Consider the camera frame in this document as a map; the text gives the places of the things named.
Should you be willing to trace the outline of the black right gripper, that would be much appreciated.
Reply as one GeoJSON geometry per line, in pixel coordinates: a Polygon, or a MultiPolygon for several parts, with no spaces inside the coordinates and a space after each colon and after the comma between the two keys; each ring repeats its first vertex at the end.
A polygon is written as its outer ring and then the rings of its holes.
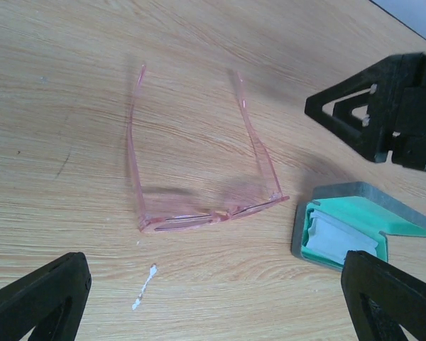
{"type": "Polygon", "coordinates": [[[426,54],[390,55],[307,98],[305,114],[360,156],[426,172],[426,54]]]}

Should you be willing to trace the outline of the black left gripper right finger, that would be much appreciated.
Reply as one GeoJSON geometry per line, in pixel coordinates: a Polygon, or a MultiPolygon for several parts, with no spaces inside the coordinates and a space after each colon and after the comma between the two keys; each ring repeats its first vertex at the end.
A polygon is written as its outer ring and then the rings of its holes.
{"type": "Polygon", "coordinates": [[[365,251],[348,251],[341,276],[359,340],[426,340],[426,283],[365,251]]]}

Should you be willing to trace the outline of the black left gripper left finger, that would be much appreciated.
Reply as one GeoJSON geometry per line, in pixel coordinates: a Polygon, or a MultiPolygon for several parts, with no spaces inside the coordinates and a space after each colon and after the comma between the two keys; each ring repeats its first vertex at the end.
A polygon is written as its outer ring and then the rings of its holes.
{"type": "Polygon", "coordinates": [[[0,289],[0,340],[74,340],[92,276],[69,252],[0,289]]]}

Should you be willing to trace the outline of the light blue cleaning cloth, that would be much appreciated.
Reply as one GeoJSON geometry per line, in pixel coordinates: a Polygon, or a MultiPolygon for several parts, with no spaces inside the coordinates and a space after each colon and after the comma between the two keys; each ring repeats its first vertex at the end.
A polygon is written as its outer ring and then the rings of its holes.
{"type": "Polygon", "coordinates": [[[324,265],[341,269],[349,251],[365,251],[377,256],[378,242],[363,232],[319,210],[308,213],[302,252],[324,265]]]}

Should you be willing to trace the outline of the grey-green glasses case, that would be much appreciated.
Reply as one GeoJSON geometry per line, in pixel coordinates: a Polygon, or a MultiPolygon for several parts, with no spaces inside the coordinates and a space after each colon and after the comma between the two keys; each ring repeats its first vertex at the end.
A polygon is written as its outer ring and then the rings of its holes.
{"type": "Polygon", "coordinates": [[[316,187],[307,202],[297,206],[291,252],[304,261],[325,266],[306,257],[302,246],[306,239],[308,213],[319,210],[378,242],[377,258],[388,260],[388,236],[426,238],[426,216],[394,197],[365,182],[339,183],[316,187]]]}

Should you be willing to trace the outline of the pink sunglasses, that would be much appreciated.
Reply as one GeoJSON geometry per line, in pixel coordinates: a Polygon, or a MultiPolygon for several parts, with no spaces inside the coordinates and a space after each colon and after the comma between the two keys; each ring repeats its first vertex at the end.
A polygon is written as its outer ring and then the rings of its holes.
{"type": "Polygon", "coordinates": [[[251,123],[244,96],[244,81],[239,73],[235,74],[236,98],[255,154],[256,165],[261,177],[260,183],[253,184],[246,181],[242,185],[228,185],[219,196],[222,203],[218,207],[204,206],[192,193],[177,188],[157,190],[156,194],[146,197],[141,185],[132,134],[136,99],[145,73],[146,66],[143,65],[133,89],[126,127],[126,150],[140,231],[179,231],[236,220],[256,214],[289,199],[283,194],[271,157],[251,123]]]}

